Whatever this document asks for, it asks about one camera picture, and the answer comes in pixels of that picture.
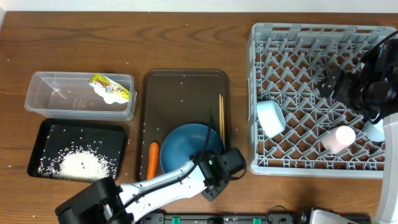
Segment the dark blue plate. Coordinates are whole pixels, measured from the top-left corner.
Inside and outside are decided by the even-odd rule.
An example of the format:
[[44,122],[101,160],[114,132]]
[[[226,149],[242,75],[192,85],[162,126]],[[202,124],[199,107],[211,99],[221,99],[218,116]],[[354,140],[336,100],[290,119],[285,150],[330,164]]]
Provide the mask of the dark blue plate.
[[190,156],[202,151],[205,145],[208,126],[184,124],[165,138],[160,149],[160,165],[164,173],[176,170],[190,160]]

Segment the pink plastic cup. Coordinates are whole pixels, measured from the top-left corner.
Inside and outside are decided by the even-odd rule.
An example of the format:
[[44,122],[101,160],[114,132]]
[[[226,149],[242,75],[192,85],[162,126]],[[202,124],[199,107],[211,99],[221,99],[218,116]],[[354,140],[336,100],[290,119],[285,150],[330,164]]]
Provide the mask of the pink plastic cup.
[[332,129],[322,140],[326,150],[337,154],[349,147],[356,139],[355,131],[349,126],[339,126]]

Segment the light blue plastic cup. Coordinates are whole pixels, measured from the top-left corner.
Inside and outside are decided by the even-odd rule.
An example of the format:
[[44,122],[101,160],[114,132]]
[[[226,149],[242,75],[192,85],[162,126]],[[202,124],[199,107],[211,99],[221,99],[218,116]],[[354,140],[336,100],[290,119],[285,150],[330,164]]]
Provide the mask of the light blue plastic cup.
[[377,124],[372,124],[370,121],[366,121],[363,126],[363,132],[370,141],[383,142],[385,141],[385,135],[383,130],[383,119]]

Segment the small light blue bowl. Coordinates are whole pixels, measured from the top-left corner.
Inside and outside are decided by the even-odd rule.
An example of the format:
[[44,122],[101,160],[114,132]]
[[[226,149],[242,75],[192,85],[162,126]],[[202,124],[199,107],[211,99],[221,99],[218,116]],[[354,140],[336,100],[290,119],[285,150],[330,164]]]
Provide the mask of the small light blue bowl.
[[284,115],[275,101],[258,101],[256,109],[259,122],[267,137],[273,138],[285,130]]

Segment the yellow foil snack wrapper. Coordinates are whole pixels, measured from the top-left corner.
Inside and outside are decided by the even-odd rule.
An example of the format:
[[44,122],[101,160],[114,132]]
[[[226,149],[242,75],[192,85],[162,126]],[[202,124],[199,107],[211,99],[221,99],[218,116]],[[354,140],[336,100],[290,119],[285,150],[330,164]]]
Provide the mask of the yellow foil snack wrapper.
[[126,88],[99,73],[94,74],[89,79],[89,83],[95,90],[105,92],[105,96],[112,95],[125,100],[129,99],[129,91]]

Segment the white rice pile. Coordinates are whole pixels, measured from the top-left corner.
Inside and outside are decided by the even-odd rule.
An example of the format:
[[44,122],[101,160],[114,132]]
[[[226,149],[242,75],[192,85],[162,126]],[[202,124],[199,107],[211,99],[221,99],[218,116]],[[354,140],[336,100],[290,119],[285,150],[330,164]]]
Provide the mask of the white rice pile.
[[54,179],[93,182],[116,178],[116,159],[98,152],[98,147],[71,145],[53,152],[46,149],[39,160],[38,173]]

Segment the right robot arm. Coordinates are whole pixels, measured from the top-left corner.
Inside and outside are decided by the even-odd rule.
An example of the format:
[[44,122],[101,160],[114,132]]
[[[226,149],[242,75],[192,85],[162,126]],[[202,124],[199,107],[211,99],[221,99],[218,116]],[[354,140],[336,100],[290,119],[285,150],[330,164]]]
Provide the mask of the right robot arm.
[[371,123],[383,120],[386,157],[382,192],[374,223],[397,223],[397,31],[366,52],[360,74],[334,69],[320,83],[324,98],[332,97],[363,114]]

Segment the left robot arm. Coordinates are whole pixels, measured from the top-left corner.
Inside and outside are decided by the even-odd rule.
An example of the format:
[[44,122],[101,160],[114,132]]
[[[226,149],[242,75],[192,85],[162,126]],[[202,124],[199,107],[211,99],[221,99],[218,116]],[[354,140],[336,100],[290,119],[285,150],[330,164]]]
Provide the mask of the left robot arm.
[[116,185],[112,177],[93,182],[55,209],[59,223],[136,223],[151,211],[183,198],[204,194],[214,200],[245,174],[247,165],[238,148],[220,153],[203,149],[172,172],[150,180]]

